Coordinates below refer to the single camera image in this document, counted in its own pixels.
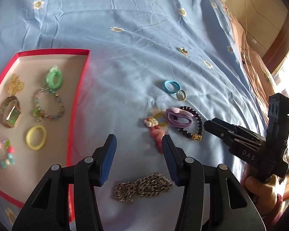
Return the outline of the person's right hand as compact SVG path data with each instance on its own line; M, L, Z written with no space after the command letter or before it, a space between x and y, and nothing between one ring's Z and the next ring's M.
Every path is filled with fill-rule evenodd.
M278 213L282 207L282 198L278 194L278 177L273 175L268 183L262 183L252 176L252 167L245 164L241 185L258 197L255 206L261 216Z

